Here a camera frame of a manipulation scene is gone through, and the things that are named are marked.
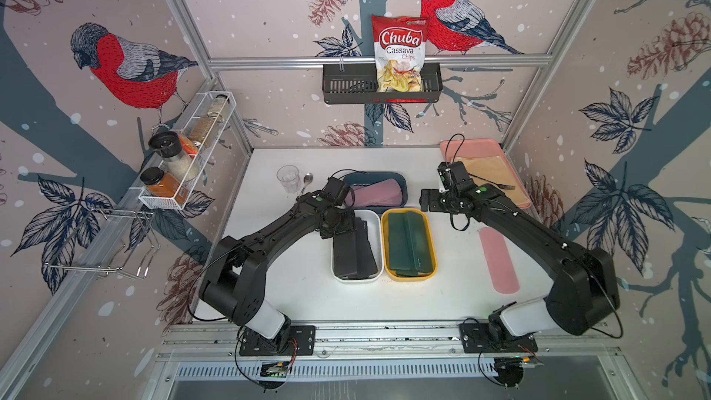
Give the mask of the clear drinking glass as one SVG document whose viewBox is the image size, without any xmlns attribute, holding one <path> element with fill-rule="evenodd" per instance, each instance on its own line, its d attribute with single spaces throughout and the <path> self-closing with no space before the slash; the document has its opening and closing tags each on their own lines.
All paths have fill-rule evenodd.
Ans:
<svg viewBox="0 0 711 400">
<path fill-rule="evenodd" d="M 294 165 L 284 165 L 279 168 L 277 179 L 288 194 L 296 194 L 301 190 L 300 170 Z"/>
</svg>

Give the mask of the aluminium front rail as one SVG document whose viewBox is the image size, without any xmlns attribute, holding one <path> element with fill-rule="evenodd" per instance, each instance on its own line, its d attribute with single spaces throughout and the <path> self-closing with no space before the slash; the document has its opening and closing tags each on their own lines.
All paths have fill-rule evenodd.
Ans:
<svg viewBox="0 0 711 400">
<path fill-rule="evenodd" d="M 463 357 L 460 320 L 314 321 L 312 359 Z M 226 361 L 235 355 L 238 326 L 198 322 L 172 326 L 156 347 L 155 360 Z M 598 333 L 572 336 L 559 330 L 533 335 L 537 357 L 620 356 L 621 344 Z"/>
</svg>

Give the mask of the pink pencil case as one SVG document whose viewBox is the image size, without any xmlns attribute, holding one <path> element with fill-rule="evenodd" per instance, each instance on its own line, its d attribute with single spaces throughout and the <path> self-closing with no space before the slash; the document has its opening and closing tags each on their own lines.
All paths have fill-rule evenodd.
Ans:
<svg viewBox="0 0 711 400">
<path fill-rule="evenodd" d="M 404 202 L 405 194 L 395 179 L 356 185 L 346 196 L 346 205 L 353 207 L 400 207 Z"/>
<path fill-rule="evenodd" d="M 479 236 L 494 290 L 499 294 L 516 294 L 520 282 L 505 237 L 490 227 L 482 228 Z"/>
</svg>

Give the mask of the orange spice jar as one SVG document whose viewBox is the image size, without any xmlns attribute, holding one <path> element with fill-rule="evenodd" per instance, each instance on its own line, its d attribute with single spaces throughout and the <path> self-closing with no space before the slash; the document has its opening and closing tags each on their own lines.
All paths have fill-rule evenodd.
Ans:
<svg viewBox="0 0 711 400">
<path fill-rule="evenodd" d="M 140 175 L 141 182 L 147 190 L 157 197 L 185 200 L 186 189 L 173 175 L 159 167 L 145 169 Z"/>
</svg>

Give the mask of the yellow storage box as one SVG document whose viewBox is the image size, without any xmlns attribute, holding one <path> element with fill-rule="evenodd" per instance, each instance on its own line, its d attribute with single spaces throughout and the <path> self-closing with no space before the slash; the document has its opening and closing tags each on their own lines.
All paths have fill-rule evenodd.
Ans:
<svg viewBox="0 0 711 400">
<path fill-rule="evenodd" d="M 420 275 L 420 276 L 407 276 L 405 278 L 398 277 L 394 275 L 391 270 L 389 269 L 389 246 L 388 246 L 388 217 L 391 213 L 400 213 L 400 212 L 405 212 L 405 214 L 414 211 L 416 213 L 420 213 L 424 216 L 425 219 L 425 224 L 427 228 L 427 235 L 428 235 L 428 240 L 429 240 L 429 245 L 431 248 L 431 259 L 433 260 L 433 272 L 431 274 L 425 274 L 425 275 Z M 437 262 L 437 257 L 435 253 L 435 248 L 434 248 L 434 242 L 433 242 L 433 237 L 431 236 L 431 228 L 429 224 L 429 220 L 427 216 L 420 210 L 418 209 L 412 209 L 411 207 L 402 207 L 401 209 L 389 209 L 383 213 L 381 216 L 381 232 L 383 233 L 383 252 L 384 252 L 384 258 L 385 258 L 385 271 L 387 274 L 390 276 L 390 278 L 394 281 L 399 281 L 400 283 L 414 283 L 415 281 L 426 281 L 427 279 L 430 279 L 435 275 L 435 273 L 438 270 L 438 262 Z"/>
</svg>

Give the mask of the green pencil case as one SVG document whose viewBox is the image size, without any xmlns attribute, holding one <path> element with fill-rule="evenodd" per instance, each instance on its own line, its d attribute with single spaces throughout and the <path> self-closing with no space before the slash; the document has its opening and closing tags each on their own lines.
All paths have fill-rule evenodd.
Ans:
<svg viewBox="0 0 711 400">
<path fill-rule="evenodd" d="M 408 245 L 407 214 L 391 213 L 388 217 L 389 269 L 401 278 L 409 276 L 412 257 Z"/>
<path fill-rule="evenodd" d="M 424 216 L 411 211 L 405 215 L 407 223 L 407 240 L 411 257 L 408 276 L 420 276 L 433 272 L 433 260 L 429 245 Z"/>
</svg>

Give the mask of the black pencil case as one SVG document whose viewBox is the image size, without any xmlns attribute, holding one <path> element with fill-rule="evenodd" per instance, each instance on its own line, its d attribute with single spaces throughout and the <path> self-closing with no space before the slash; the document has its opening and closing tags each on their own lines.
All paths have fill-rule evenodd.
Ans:
<svg viewBox="0 0 711 400">
<path fill-rule="evenodd" d="M 342 233 L 333 238 L 333 273 L 347 279 L 357 274 L 357 234 Z"/>
<path fill-rule="evenodd" d="M 357 273 L 355 274 L 355 279 L 370 279 L 378 273 L 378 266 L 368 238 L 368 224 L 364 220 L 357 219 L 355 235 L 355 242 L 357 243 Z"/>
</svg>

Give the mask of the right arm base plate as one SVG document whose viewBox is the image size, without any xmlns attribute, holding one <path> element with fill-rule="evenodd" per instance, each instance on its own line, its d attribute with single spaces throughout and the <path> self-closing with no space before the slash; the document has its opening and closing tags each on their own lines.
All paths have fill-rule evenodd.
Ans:
<svg viewBox="0 0 711 400">
<path fill-rule="evenodd" d="M 489 322 L 468 318 L 457 325 L 465 354 L 535 354 L 538 344 L 532 334 L 513 336 Z"/>
</svg>

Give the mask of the black fork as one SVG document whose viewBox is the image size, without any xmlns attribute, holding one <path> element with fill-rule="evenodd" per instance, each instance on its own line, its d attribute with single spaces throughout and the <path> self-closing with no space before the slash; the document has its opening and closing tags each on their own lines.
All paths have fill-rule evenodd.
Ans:
<svg viewBox="0 0 711 400">
<path fill-rule="evenodd" d="M 502 191 L 511 191 L 511 190 L 516 190 L 516 188 L 517 188 L 516 185 L 504 184 L 504 183 L 496 183 L 495 181 L 492 181 L 492 180 L 489 180 L 489 179 L 480 177 L 480 176 L 475 175 L 475 174 L 472 174 L 472 173 L 469 173 L 468 175 L 469 175 L 470 177 L 472 177 L 473 179 L 476 179 L 476 180 L 479 180 L 479 181 L 484 181 L 485 183 L 490 183 L 490 184 L 496 186 L 497 188 L 499 188 L 499 189 L 502 190 Z"/>
</svg>

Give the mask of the dark teal storage box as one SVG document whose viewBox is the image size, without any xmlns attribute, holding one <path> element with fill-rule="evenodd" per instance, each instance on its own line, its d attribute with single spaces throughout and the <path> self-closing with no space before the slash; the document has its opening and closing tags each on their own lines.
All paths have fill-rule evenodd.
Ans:
<svg viewBox="0 0 711 400">
<path fill-rule="evenodd" d="M 355 187 L 356 185 L 370 185 L 388 179 L 395 179 L 400 184 L 405 194 L 405 202 L 400 206 L 403 207 L 408 200 L 408 190 L 405 178 L 399 173 L 390 171 L 351 172 L 344 176 L 343 181 L 347 183 L 353 191 L 353 187 Z M 385 211 L 389 209 L 399 209 L 400 207 L 355 207 L 355 209 L 368 209 L 376 213 L 385 213 Z"/>
</svg>

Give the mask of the tan cloth mat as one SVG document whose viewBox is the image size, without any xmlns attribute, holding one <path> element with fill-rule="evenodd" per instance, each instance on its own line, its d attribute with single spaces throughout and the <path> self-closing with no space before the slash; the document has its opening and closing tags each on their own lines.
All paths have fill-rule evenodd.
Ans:
<svg viewBox="0 0 711 400">
<path fill-rule="evenodd" d="M 518 207 L 528 209 L 531 206 L 529 197 L 520 178 L 511 168 L 505 157 L 479 157 L 478 159 L 463 159 L 462 161 L 468 173 L 495 181 L 496 183 L 516 185 L 516 190 L 503 191 Z M 477 184 L 485 184 L 484 181 L 474 179 Z"/>
</svg>

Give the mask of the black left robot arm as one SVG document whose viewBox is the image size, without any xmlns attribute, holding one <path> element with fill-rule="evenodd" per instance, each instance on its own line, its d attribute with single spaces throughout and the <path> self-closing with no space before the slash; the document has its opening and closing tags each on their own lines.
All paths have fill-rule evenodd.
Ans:
<svg viewBox="0 0 711 400">
<path fill-rule="evenodd" d="M 200 300 L 283 350 L 291 320 L 265 300 L 268 269 L 309 233 L 316 231 L 327 240 L 353 231 L 354 211 L 344 206 L 352 194 L 343 180 L 329 177 L 322 189 L 298 196 L 287 212 L 266 227 L 240 239 L 221 239 L 216 257 L 205 267 L 197 291 Z"/>
</svg>

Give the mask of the white storage box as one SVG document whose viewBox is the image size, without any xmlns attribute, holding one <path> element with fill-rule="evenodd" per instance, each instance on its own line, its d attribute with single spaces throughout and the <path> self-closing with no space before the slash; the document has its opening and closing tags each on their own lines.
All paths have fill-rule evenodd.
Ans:
<svg viewBox="0 0 711 400">
<path fill-rule="evenodd" d="M 383 252 L 383 234 L 381 233 L 381 218 L 379 215 L 372 211 L 372 210 L 366 210 L 366 209 L 357 209 L 355 211 L 355 223 L 357 223 L 357 219 L 364 220 L 368 224 L 368 238 L 370 239 L 370 244 L 372 247 L 372 252 L 375 257 L 377 266 L 378 266 L 378 273 L 376 275 L 373 275 L 370 279 L 366 280 L 356 280 L 355 275 L 347 278 L 347 279 L 340 279 L 337 278 L 334 273 L 333 273 L 333 246 L 331 247 L 331 273 L 333 274 L 333 277 L 337 279 L 340 283 L 344 284 L 366 284 L 366 283 L 374 283 L 381 275 L 383 275 L 384 272 L 384 265 L 385 265 L 385 258 L 384 258 L 384 252 Z"/>
</svg>

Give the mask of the black lid spice grinder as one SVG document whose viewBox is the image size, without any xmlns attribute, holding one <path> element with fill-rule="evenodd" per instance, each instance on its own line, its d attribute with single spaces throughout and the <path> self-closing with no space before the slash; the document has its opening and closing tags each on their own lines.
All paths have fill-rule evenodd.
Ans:
<svg viewBox="0 0 711 400">
<path fill-rule="evenodd" d="M 199 166 L 184 151 L 178 133 L 163 131 L 163 133 L 154 134 L 148 144 L 159 157 L 162 157 L 168 171 L 178 181 L 189 183 L 197 177 Z"/>
</svg>

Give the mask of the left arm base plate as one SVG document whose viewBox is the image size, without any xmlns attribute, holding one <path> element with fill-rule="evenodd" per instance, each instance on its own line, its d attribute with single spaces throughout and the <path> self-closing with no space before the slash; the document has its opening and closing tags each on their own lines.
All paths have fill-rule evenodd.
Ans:
<svg viewBox="0 0 711 400">
<path fill-rule="evenodd" d="M 316 327 L 312 325 L 287 325 L 272 339 L 245 328 L 239 339 L 238 354 L 240 357 L 312 356 L 315 335 Z"/>
</svg>

